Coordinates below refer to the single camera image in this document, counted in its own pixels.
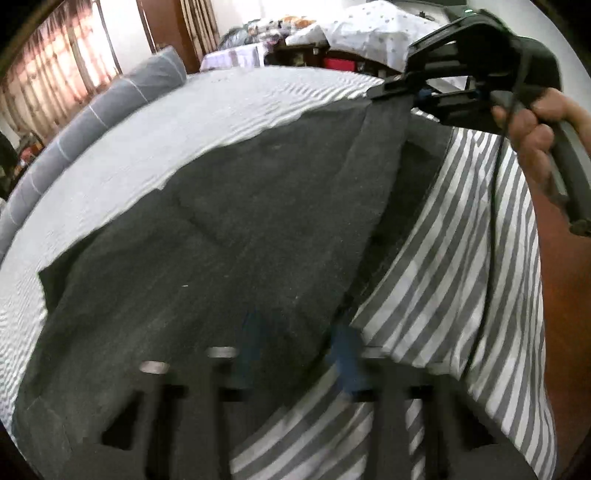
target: curtain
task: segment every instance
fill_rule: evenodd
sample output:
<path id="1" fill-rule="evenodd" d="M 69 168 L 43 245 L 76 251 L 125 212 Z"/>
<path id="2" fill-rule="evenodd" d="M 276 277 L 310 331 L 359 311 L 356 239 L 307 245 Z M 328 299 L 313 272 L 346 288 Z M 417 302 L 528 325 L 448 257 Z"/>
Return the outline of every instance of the curtain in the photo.
<path id="1" fill-rule="evenodd" d="M 0 113 L 45 143 L 116 75 L 93 0 L 66 0 L 33 32 L 0 85 Z"/>
<path id="2" fill-rule="evenodd" d="M 215 50 L 220 40 L 210 0 L 181 0 L 187 29 L 199 61 Z"/>

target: finger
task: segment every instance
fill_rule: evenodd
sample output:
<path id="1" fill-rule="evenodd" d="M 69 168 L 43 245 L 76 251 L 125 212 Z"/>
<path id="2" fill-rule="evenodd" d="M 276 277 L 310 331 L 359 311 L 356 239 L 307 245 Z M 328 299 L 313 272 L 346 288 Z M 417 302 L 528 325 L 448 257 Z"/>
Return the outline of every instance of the finger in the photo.
<path id="1" fill-rule="evenodd" d="M 538 119 L 531 110 L 523 109 L 513 115 L 509 125 L 509 139 L 515 150 L 521 148 L 522 140 L 533 132 L 538 125 Z"/>
<path id="2" fill-rule="evenodd" d="M 543 120 L 557 122 L 566 120 L 579 134 L 581 142 L 591 154 L 591 115 L 578 103 L 556 89 L 549 88 L 544 96 L 535 101 L 532 110 Z"/>
<path id="3" fill-rule="evenodd" d="M 546 124 L 537 125 L 533 131 L 521 141 L 521 150 L 541 150 L 549 152 L 554 143 L 554 131 Z"/>
<path id="4" fill-rule="evenodd" d="M 505 120 L 507 119 L 507 112 L 506 110 L 498 105 L 495 105 L 492 110 L 492 117 L 495 119 L 495 123 L 499 128 L 503 128 L 505 126 Z"/>
<path id="5" fill-rule="evenodd" d="M 548 193 L 547 187 L 551 176 L 550 159 L 542 150 L 526 150 L 518 152 L 519 165 L 528 182 L 542 188 Z"/>

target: black handle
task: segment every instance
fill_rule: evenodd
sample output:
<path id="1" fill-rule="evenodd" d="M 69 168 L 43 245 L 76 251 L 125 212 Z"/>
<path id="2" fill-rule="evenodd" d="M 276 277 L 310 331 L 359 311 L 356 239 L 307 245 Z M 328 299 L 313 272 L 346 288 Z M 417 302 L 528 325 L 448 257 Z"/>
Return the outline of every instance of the black handle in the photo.
<path id="1" fill-rule="evenodd" d="M 508 109 L 512 93 L 494 91 L 491 100 Z M 524 108 L 523 103 L 517 102 L 515 113 Z M 573 234 L 591 237 L 591 159 L 570 123 L 561 121 L 549 126 L 554 131 L 554 145 L 548 155 L 551 167 L 548 195 L 565 211 Z"/>

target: dark gray blanket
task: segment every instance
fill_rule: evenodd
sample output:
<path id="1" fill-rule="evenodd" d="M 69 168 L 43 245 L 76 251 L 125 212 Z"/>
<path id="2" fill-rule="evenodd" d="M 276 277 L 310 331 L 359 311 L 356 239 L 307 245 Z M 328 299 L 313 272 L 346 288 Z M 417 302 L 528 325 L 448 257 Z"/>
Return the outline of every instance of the dark gray blanket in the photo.
<path id="1" fill-rule="evenodd" d="M 249 312 L 266 321 L 265 395 L 236 443 L 290 401 L 384 212 L 410 107 L 345 100 L 211 151 L 44 270 L 48 319 L 14 414 L 27 459 L 58 478 L 132 394 L 130 371 L 237 345 Z"/>

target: striped bed sheet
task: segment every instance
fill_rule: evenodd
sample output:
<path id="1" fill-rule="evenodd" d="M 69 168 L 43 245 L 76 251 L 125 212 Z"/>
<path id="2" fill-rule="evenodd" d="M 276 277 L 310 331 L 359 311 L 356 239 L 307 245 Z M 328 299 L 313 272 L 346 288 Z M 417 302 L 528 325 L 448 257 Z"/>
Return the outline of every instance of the striped bed sheet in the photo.
<path id="1" fill-rule="evenodd" d="M 0 267 L 0 418 L 7 430 L 47 315 L 37 272 L 205 151 L 290 122 L 306 110 L 361 96 L 379 82 L 282 67 L 209 72 L 135 112 L 90 147 L 41 198 Z M 462 372 L 483 312 L 496 145 L 494 135 L 455 130 L 418 222 L 353 321 L 369 344 L 397 361 L 443 364 L 456 377 Z M 495 289 L 469 375 L 470 393 L 538 477 L 550 480 L 556 436 L 544 386 L 538 237 L 530 193 L 511 149 L 496 189 Z M 423 435 L 419 411 L 420 402 L 409 403 L 414 479 L 424 476 L 417 453 Z M 233 477 L 359 478 L 371 418 L 370 405 L 348 402 L 334 368 L 328 368 L 295 407 L 276 412 L 234 452 Z"/>

